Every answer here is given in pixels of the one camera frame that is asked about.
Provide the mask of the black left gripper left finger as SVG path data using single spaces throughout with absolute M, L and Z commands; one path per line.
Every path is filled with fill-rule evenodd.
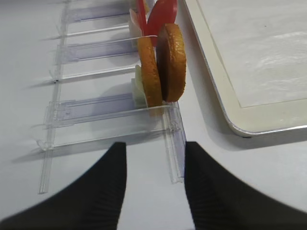
M 72 184 L 40 204 L 2 220 L 0 228 L 115 230 L 126 183 L 126 143 L 116 142 Z

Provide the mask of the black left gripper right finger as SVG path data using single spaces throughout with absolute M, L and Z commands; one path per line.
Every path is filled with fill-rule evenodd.
M 186 142 L 184 186 L 197 230 L 305 230 L 306 213 L 239 180 L 197 142 Z

